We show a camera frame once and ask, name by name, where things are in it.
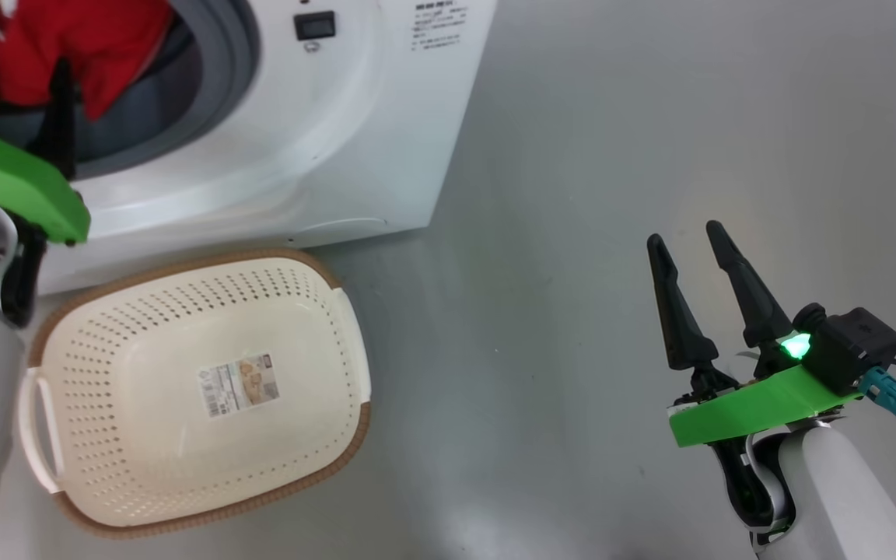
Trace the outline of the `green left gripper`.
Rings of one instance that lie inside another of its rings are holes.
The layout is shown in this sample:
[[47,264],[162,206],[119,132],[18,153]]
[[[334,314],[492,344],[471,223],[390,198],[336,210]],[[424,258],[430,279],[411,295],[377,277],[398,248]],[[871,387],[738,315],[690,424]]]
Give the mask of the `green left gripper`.
[[32,153],[0,139],[0,320],[28,326],[40,265],[51,244],[88,241],[90,213],[75,177],[75,85],[67,59],[56,61]]

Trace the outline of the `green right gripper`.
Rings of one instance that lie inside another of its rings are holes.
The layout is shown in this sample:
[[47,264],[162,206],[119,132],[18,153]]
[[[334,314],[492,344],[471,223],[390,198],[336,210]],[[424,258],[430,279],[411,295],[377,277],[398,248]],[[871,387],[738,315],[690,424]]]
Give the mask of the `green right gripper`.
[[[744,344],[789,336],[792,322],[723,224],[708,221],[706,233],[736,296]],[[821,417],[834,405],[828,391],[799,365],[747,385],[719,371],[717,347],[694,319],[663,238],[650,235],[646,249],[668,366],[692,371],[692,390],[668,411],[675,442],[715,455],[754,549],[860,548],[865,464]]]

